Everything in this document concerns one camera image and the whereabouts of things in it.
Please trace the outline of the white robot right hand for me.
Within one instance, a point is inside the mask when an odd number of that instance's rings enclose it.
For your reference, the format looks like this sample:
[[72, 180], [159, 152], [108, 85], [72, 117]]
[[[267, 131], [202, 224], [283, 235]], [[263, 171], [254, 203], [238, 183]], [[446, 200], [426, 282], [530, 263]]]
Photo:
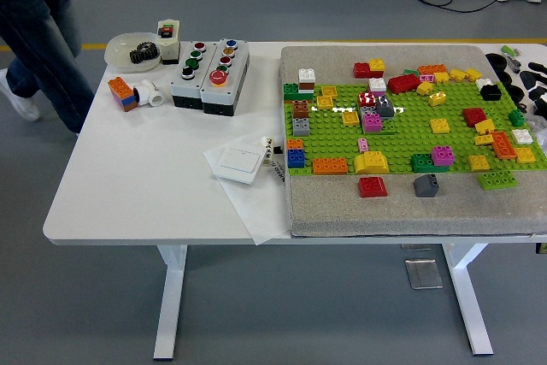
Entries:
[[520, 72], [520, 78], [533, 103], [534, 113], [546, 117], [546, 66], [529, 62], [528, 69]]

